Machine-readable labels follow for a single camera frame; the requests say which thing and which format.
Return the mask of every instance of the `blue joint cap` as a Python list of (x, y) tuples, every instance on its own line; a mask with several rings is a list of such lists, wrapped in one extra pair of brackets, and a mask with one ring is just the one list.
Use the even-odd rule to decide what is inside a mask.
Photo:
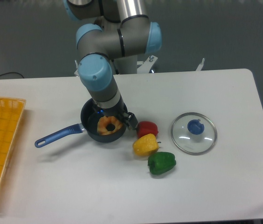
[(69, 16), (69, 18), (73, 21), (80, 21), (78, 18), (76, 18), (75, 15), (73, 15), (70, 7), (68, 6), (67, 0), (63, 0), (63, 4), (64, 4), (64, 7), (66, 9), (66, 12), (67, 12), (67, 15)]
[(98, 25), (94, 25), (94, 24), (85, 24), (83, 26), (81, 26), (77, 32), (76, 32), (76, 47), (77, 47), (77, 44), (79, 43), (79, 40), (86, 34), (88, 33), (89, 31), (92, 31), (92, 30), (100, 30), (102, 31), (102, 29), (100, 28), (100, 26)]
[(150, 54), (152, 52), (158, 51), (161, 48), (161, 45), (162, 37), (159, 24), (157, 22), (151, 22), (145, 54)]
[(196, 134), (196, 135), (202, 134), (204, 131), (204, 124), (201, 124), (200, 120), (191, 120), (187, 124), (187, 129), (192, 134)]
[(90, 91), (102, 91), (112, 80), (112, 68), (101, 55), (92, 54), (84, 57), (77, 72), (84, 86)]

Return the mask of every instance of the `blue pan handle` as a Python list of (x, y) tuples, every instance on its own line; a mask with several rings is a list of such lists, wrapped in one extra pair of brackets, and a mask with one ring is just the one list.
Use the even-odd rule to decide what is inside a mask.
[(52, 133), (44, 138), (41, 138), (35, 142), (36, 148), (41, 148), (43, 146), (46, 146), (49, 143), (52, 143), (53, 141), (59, 140), (67, 135), (70, 134), (79, 134), (83, 133), (86, 129), (83, 127), (82, 124), (75, 124), (71, 125), (69, 127), (66, 127), (64, 129), (61, 129), (60, 131), (57, 131), (55, 133)]

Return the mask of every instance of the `frying pan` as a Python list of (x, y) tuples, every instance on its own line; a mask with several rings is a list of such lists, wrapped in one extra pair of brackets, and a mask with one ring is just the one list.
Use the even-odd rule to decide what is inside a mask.
[(108, 143), (119, 139), (124, 134), (126, 130), (126, 125), (122, 125), (122, 127), (118, 131), (112, 134), (99, 135), (97, 133), (97, 123), (99, 119), (102, 118), (104, 115), (100, 112), (95, 112), (93, 106), (94, 106), (93, 99), (89, 99), (82, 108), (80, 124), (71, 125), (69, 127), (61, 129), (53, 134), (50, 134), (46, 137), (37, 140), (35, 142), (35, 147), (41, 148), (67, 135), (83, 133), (85, 131), (87, 131), (88, 135), (92, 139), (102, 143)]

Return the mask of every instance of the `black cable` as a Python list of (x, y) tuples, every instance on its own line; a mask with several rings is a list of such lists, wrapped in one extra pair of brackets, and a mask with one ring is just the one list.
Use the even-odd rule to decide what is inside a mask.
[(1, 74), (0, 76), (4, 76), (4, 75), (8, 75), (8, 74), (18, 74), (18, 75), (20, 75), (22, 78), (25, 78), (21, 73), (16, 72), (16, 71), (6, 72), (6, 73)]

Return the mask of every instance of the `pot lid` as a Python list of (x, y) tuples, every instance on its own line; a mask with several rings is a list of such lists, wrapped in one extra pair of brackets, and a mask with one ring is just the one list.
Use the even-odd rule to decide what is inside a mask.
[(171, 137), (174, 144), (183, 152), (200, 155), (215, 145), (217, 131), (206, 116), (190, 112), (176, 118), (172, 124)]

